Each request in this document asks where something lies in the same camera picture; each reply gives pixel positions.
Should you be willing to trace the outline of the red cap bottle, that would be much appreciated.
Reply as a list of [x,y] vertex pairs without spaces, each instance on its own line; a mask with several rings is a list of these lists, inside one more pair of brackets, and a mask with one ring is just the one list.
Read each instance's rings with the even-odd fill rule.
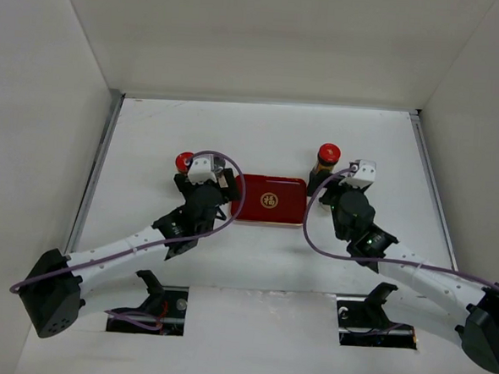
[[193,162],[193,156],[194,154],[188,151],[181,152],[177,155],[174,164],[178,173],[188,173],[190,165]]
[[340,148],[332,143],[322,144],[316,154],[316,165],[313,167],[312,172],[318,174],[326,170],[330,173],[337,165],[342,153]]

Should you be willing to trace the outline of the grey cap white bottle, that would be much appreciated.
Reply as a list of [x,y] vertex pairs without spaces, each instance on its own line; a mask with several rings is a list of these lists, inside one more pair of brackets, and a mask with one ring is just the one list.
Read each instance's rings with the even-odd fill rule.
[[212,169],[213,172],[216,176],[216,181],[218,183],[218,186],[220,188],[227,188],[228,183],[227,180],[225,179],[225,174],[224,174],[224,169],[227,166],[226,160],[222,157],[213,157],[213,165]]

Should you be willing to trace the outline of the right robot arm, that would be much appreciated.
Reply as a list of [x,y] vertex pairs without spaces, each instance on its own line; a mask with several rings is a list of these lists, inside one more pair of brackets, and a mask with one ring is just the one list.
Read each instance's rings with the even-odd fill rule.
[[432,265],[377,226],[376,209],[366,196],[374,182],[373,167],[312,169],[309,201],[330,208],[335,237],[347,253],[329,253],[312,239],[306,240],[309,247],[391,279],[365,300],[370,325],[418,325],[456,344],[481,369],[499,374],[499,283]]

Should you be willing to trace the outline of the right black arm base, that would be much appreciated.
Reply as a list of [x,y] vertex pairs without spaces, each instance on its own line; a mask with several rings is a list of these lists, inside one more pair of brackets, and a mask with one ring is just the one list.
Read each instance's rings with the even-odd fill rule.
[[387,297],[398,288],[380,283],[367,295],[336,298],[338,341],[342,346],[417,350],[415,330],[391,322],[384,311]]

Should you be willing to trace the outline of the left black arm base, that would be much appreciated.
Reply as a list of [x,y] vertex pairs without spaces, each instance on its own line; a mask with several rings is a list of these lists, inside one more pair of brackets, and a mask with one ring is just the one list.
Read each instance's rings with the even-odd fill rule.
[[138,305],[111,309],[106,332],[155,336],[183,336],[189,288],[162,286],[152,271],[138,271],[146,297]]

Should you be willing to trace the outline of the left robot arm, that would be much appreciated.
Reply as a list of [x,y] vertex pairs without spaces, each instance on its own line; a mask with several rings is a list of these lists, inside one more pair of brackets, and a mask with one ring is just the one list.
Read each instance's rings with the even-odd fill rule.
[[229,225],[234,219],[221,207],[243,205],[247,194],[245,177],[231,168],[211,170],[203,180],[193,171],[176,174],[174,180],[184,197],[182,206],[109,245],[69,255],[46,251],[26,279],[11,288],[38,337],[51,338],[98,311],[130,323],[147,316],[145,329],[162,328],[168,302],[156,270],[215,234],[217,220]]

